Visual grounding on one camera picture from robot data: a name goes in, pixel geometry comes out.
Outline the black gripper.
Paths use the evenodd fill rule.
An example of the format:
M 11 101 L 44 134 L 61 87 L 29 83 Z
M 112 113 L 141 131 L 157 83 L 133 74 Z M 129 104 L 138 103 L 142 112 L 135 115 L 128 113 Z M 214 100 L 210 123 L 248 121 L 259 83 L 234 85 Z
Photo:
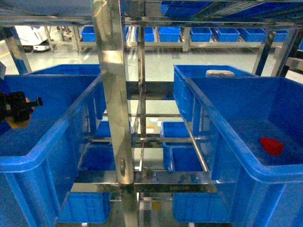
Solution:
M 28 121 L 30 118 L 30 108 L 43 106 L 41 97 L 36 101 L 26 101 L 25 93 L 22 91 L 11 92 L 9 94 L 0 93 L 0 121 L 7 117 L 12 117 L 16 123 Z

